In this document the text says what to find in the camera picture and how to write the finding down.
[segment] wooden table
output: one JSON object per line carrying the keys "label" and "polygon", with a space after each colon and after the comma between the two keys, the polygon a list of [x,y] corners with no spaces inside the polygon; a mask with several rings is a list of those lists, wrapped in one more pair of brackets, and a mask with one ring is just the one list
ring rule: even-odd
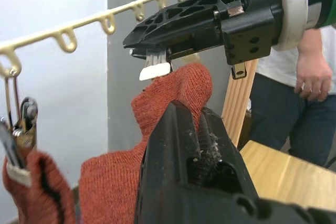
{"label": "wooden table", "polygon": [[336,211],[336,173],[253,141],[240,153],[261,198]]}

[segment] knitted fabric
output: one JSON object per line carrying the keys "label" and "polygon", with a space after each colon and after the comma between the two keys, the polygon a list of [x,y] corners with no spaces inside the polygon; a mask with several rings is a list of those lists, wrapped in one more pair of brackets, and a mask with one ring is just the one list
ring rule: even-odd
{"label": "knitted fabric", "polygon": [[3,182],[18,209],[19,223],[74,224],[72,193],[54,161],[47,154],[32,151],[26,163],[32,177],[30,188],[9,178],[7,160],[3,166]]}
{"label": "knitted fabric", "polygon": [[131,224],[140,164],[147,140],[168,104],[178,100],[187,106],[198,125],[202,107],[211,96],[209,72],[200,64],[187,65],[156,78],[131,105],[142,133],[132,150],[108,153],[83,163],[79,181],[84,224]]}

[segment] gray wall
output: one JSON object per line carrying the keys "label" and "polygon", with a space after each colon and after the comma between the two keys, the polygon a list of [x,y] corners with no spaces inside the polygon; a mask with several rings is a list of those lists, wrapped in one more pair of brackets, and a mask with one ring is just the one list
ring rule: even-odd
{"label": "gray wall", "polygon": [[[108,8],[114,8],[134,0],[108,0]],[[167,0],[168,4],[176,0]],[[145,5],[145,16],[158,11],[156,2]],[[144,61],[132,58],[129,50],[123,49],[123,39],[134,28],[136,22],[133,12],[116,15],[117,31],[108,38],[108,129],[109,150],[127,150],[141,139],[139,127],[130,106],[133,97],[148,86],[149,82],[140,82],[139,73]],[[229,78],[229,67],[223,48],[216,48],[201,53],[202,63],[213,77],[214,91],[208,107],[221,114]]]}

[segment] gold hanger rack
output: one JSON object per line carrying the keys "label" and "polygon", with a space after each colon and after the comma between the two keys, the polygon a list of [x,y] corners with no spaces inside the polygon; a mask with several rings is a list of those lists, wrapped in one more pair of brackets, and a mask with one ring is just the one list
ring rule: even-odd
{"label": "gold hanger rack", "polygon": [[[22,65],[19,58],[15,54],[15,49],[33,44],[35,42],[47,39],[55,38],[59,47],[68,53],[72,53],[77,48],[77,39],[74,32],[74,29],[94,23],[100,22],[102,29],[108,35],[112,35],[115,32],[115,20],[114,15],[118,13],[125,12],[126,10],[133,10],[134,15],[137,21],[141,22],[144,20],[143,5],[151,2],[157,1],[159,4],[159,9],[163,9],[166,6],[166,0],[137,0],[130,2],[126,5],[116,7],[114,9],[106,10],[104,12],[97,13],[93,16],[83,18],[72,22],[68,25],[47,30],[41,31],[35,34],[28,35],[26,37],[18,38],[12,41],[3,42],[0,44],[0,57],[5,56],[11,63],[11,67],[5,68],[0,62],[0,76],[3,78],[14,78],[17,77],[22,71]],[[66,43],[63,35],[67,35],[70,43]]]}

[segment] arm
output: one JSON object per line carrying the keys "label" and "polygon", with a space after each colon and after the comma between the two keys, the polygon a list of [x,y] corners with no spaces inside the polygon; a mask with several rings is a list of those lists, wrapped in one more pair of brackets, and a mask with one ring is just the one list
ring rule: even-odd
{"label": "arm", "polygon": [[307,30],[298,45],[298,50],[295,92],[308,100],[318,99],[322,102],[331,88],[332,71],[323,56],[321,30]]}

